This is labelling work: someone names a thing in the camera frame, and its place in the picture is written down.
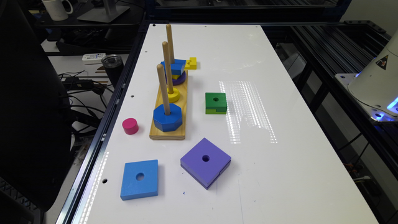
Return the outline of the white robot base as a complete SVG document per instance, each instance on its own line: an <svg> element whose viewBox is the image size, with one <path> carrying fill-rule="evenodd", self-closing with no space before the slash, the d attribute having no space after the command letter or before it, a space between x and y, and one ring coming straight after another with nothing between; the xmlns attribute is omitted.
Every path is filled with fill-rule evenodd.
<svg viewBox="0 0 398 224"><path fill-rule="evenodd" d="M336 80L375 122L397 121L397 34L359 73L338 73Z"/></svg>

